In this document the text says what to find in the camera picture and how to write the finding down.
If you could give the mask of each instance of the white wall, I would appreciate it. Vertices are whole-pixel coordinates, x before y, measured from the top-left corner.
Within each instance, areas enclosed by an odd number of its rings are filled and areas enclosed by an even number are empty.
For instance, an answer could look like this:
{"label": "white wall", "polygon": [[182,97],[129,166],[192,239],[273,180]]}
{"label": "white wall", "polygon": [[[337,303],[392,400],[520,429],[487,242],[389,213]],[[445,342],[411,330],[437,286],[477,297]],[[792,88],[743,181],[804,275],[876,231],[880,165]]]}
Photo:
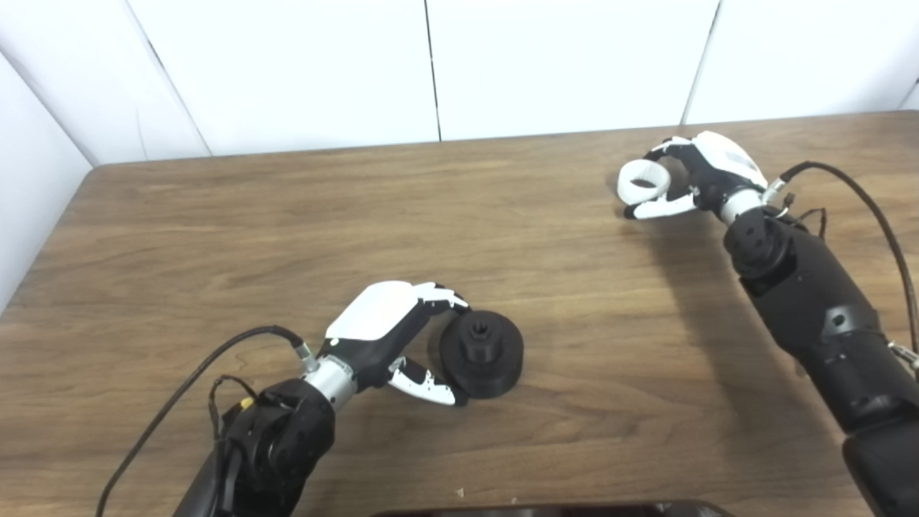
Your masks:
{"label": "white wall", "polygon": [[0,55],[0,308],[90,165],[919,109],[916,0],[0,0]]}
{"label": "white wall", "polygon": [[677,124],[717,0],[428,0],[444,140]]}
{"label": "white wall", "polygon": [[721,0],[688,123],[897,109],[919,1]]}
{"label": "white wall", "polygon": [[919,109],[919,87],[913,87],[909,97],[903,101],[903,109]]}
{"label": "white wall", "polygon": [[89,168],[0,56],[0,311]]}
{"label": "white wall", "polygon": [[423,0],[130,0],[215,155],[435,142]]}
{"label": "white wall", "polygon": [[209,154],[123,0],[0,0],[0,51],[93,165]]}

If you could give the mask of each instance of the robotic arm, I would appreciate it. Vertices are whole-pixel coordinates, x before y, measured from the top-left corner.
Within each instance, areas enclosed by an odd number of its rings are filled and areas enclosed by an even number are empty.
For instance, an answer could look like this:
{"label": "robotic arm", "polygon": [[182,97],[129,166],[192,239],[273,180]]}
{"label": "robotic arm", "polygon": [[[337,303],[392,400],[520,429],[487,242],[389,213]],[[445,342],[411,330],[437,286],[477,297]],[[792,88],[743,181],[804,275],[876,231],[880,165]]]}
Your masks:
{"label": "robotic arm", "polygon": [[[669,172],[657,163],[664,156],[688,172],[686,192],[675,199],[667,197]],[[768,205],[784,186],[783,179],[767,186],[739,145],[703,132],[628,162],[618,195],[630,219],[698,208],[727,225],[723,245],[741,285],[848,436],[843,457],[868,505],[878,516],[919,515],[919,385],[888,350],[877,312],[823,240],[787,209]]]}
{"label": "robotic arm", "polygon": [[335,441],[335,414],[357,393],[387,383],[432,402],[466,396],[402,356],[431,316],[470,310],[433,282],[370,285],[325,332],[319,353],[296,350],[304,374],[266,388],[223,415],[225,436],[175,517],[288,517],[319,458]]}

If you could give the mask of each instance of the black cable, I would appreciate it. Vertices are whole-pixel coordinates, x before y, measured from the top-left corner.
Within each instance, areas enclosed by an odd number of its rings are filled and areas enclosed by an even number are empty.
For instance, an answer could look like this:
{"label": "black cable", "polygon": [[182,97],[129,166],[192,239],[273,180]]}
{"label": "black cable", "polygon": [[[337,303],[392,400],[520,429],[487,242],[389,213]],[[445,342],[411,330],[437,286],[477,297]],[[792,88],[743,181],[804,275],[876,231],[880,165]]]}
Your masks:
{"label": "black cable", "polygon": [[214,436],[214,496],[210,502],[210,507],[213,508],[218,501],[223,499],[223,480],[226,478],[226,473],[223,472],[223,458],[226,455],[226,437],[227,437],[227,428],[224,425],[221,429],[220,421],[220,411],[217,410],[217,388],[223,384],[223,381],[233,381],[240,385],[245,393],[248,394],[253,401],[258,398],[258,394],[252,389],[246,381],[240,379],[239,377],[233,375],[221,375],[217,377],[217,380],[214,381],[214,384],[210,387],[210,392],[208,393],[208,412],[210,413],[210,426],[213,430]]}
{"label": "black cable", "polygon": [[131,447],[131,449],[128,451],[128,454],[125,455],[124,460],[121,461],[121,465],[119,465],[119,467],[112,474],[111,478],[108,480],[108,483],[106,483],[105,488],[102,489],[102,495],[99,496],[99,503],[96,505],[96,517],[102,517],[102,514],[106,509],[108,496],[111,494],[115,484],[118,483],[121,475],[124,474],[124,471],[128,469],[130,462],[134,461],[134,457],[137,456],[137,453],[141,451],[141,448],[145,443],[147,443],[150,435],[152,435],[153,431],[156,430],[156,427],[160,425],[160,422],[163,421],[169,410],[173,408],[176,402],[178,402],[178,399],[181,398],[181,396],[183,396],[186,391],[188,391],[191,385],[195,384],[195,381],[201,377],[201,374],[204,373],[204,371],[207,370],[208,367],[224,352],[232,348],[240,341],[245,341],[246,339],[261,334],[273,334],[275,336],[280,336],[290,341],[290,346],[294,349],[303,344],[303,339],[290,330],[287,330],[284,327],[279,327],[277,325],[271,325],[267,327],[251,328],[241,334],[237,334],[227,342],[223,343],[220,347],[217,347],[215,351],[211,352],[210,355],[203,362],[201,362],[201,364],[198,365],[198,368],[195,368],[195,371],[188,376],[188,379],[179,385],[176,392],[169,397],[169,400],[166,400],[166,403],[163,404],[163,407],[159,410],[158,413],[156,413],[156,416],[153,417],[153,420],[151,420],[150,424],[147,425],[147,429],[143,430],[141,437],[137,439],[137,442],[133,447]]}
{"label": "black cable", "polygon": [[798,219],[795,219],[794,224],[801,224],[805,219],[814,215],[817,212],[820,213],[820,233],[818,233],[817,236],[825,240],[826,222],[827,222],[827,219],[829,219],[829,216],[827,215],[825,208],[811,208],[807,212],[801,214]]}
{"label": "black cable", "polygon": [[916,294],[913,287],[913,280],[910,278],[910,270],[909,266],[906,264],[906,257],[903,256],[903,250],[900,248],[900,243],[897,242],[897,237],[893,234],[891,224],[887,222],[887,217],[884,217],[884,213],[880,210],[878,204],[871,199],[871,196],[869,196],[854,179],[850,178],[845,172],[836,167],[828,166],[820,162],[802,162],[782,173],[779,178],[788,183],[802,171],[809,168],[825,170],[843,180],[843,182],[848,185],[850,189],[854,190],[858,197],[865,202],[868,209],[874,214],[875,219],[878,220],[880,229],[887,238],[887,244],[891,247],[893,258],[897,261],[897,269],[900,270],[900,278],[903,282],[903,293],[906,296],[906,311],[910,321],[910,341],[913,344],[913,352],[919,353],[919,313],[916,311]]}

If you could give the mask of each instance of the black knob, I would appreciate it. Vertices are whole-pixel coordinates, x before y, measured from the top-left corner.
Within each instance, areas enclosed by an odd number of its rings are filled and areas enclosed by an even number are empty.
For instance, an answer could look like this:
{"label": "black knob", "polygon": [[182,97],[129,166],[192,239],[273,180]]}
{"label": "black knob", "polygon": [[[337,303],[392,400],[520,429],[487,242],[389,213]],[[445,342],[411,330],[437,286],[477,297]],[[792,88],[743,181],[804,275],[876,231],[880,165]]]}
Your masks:
{"label": "black knob", "polygon": [[504,316],[470,311],[440,336],[444,375],[472,398],[492,398],[510,390],[523,371],[523,337]]}

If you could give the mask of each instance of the wooden table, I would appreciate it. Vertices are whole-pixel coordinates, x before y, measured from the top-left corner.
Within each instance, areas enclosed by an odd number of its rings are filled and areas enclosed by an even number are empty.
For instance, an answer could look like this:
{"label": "wooden table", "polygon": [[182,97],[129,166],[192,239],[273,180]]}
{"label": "wooden table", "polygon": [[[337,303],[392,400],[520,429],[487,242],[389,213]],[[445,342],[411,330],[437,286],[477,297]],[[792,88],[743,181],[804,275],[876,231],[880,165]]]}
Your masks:
{"label": "wooden table", "polygon": [[[607,188],[664,137],[702,129],[736,140],[768,178],[805,159],[850,172],[919,270],[916,112],[101,167],[0,320],[0,507],[91,514],[219,343],[277,323],[318,344],[364,286],[402,279],[514,320],[520,383],[463,409],[391,388],[355,397],[297,515],[685,498],[741,517],[867,515],[843,436],[739,290],[721,224],[626,221]],[[870,213],[822,172],[795,183],[798,212],[829,209],[830,246],[906,341]],[[426,362],[428,339],[408,353]],[[210,379],[262,388],[298,366],[271,338],[220,359],[108,514],[172,514],[210,448]],[[229,388],[221,404],[239,396]]]}

